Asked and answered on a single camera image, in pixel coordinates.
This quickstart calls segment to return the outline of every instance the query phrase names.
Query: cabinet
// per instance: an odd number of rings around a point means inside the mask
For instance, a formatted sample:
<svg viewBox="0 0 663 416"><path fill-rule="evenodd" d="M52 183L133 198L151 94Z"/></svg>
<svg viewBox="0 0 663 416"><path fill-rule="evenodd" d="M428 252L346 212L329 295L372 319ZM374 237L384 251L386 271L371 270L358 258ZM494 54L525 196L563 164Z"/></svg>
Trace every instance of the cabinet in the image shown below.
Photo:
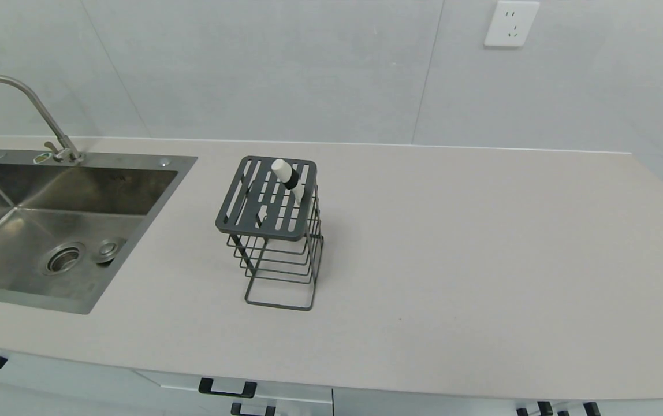
<svg viewBox="0 0 663 416"><path fill-rule="evenodd" d="M57 395L182 413L265 416L516 416L537 401L459 398L321 385L202 377L8 353L0 382ZM585 416L580 401L552 401L554 415ZM598 401L602 416L663 416L663 400Z"/></svg>

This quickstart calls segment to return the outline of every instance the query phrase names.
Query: black band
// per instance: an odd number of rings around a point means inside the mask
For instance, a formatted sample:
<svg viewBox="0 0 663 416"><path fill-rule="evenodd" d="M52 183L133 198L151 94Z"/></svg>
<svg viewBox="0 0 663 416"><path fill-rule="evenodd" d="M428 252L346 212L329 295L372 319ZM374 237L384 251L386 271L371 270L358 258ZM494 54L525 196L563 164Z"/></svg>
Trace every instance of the black band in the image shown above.
<svg viewBox="0 0 663 416"><path fill-rule="evenodd" d="M290 171L290 179L288 179L287 182L283 182L283 185L285 185L285 187L289 190L293 190L295 187L297 187L298 181L300 181L300 176L298 176L298 172L295 171L295 169L291 168Z"/></svg>

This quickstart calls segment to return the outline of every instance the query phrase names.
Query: wire rack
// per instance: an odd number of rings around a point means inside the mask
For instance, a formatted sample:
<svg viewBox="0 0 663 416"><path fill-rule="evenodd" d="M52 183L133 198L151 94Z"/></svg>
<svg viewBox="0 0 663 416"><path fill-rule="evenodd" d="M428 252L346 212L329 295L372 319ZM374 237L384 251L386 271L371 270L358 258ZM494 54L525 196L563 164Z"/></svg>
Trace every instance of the wire rack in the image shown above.
<svg viewBox="0 0 663 416"><path fill-rule="evenodd" d="M234 248L234 257L249 277L244 294L247 303L307 311L313 307L324 244L316 165L285 159L299 173L304 187L302 200L296 201L271 172L274 160L263 156L242 159L216 226L228 234L226 245ZM298 285L305 288L300 299L291 301L284 296L297 292Z"/></svg>

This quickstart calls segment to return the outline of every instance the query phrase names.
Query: faucet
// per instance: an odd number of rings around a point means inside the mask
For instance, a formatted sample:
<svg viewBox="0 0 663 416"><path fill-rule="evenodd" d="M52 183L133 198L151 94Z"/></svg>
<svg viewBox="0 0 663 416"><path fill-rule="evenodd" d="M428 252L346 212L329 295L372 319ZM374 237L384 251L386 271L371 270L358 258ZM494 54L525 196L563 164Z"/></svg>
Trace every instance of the faucet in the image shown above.
<svg viewBox="0 0 663 416"><path fill-rule="evenodd" d="M72 140L70 140L70 137L67 137L65 132L62 132L62 129L59 128L59 125L56 121L54 121L52 115L49 113L46 107L44 107L44 103L42 103L36 93L30 87L28 87L28 85L15 78L10 78L9 76L4 75L0 75L0 83L16 87L18 90L23 92L28 97L28 99L31 100L33 106L35 106L39 111L39 114L42 116L44 121L46 121L47 126L52 129L54 135L57 137L59 144L62 145L62 150L57 150L52 142L46 142L44 143L44 146L52 151L52 157L55 161L61 162L67 158L70 162L80 163L84 160L84 153L78 151L78 149L75 147L75 144L73 144Z"/></svg>

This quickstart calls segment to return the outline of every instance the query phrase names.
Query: sink basin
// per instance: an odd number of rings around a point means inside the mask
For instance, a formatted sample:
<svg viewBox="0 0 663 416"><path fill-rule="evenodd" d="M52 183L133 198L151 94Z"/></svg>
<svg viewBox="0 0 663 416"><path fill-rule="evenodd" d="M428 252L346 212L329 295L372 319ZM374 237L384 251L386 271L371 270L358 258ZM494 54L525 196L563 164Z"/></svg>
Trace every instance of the sink basin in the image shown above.
<svg viewBox="0 0 663 416"><path fill-rule="evenodd" d="M88 314L196 158L41 154L0 150L0 301Z"/></svg>

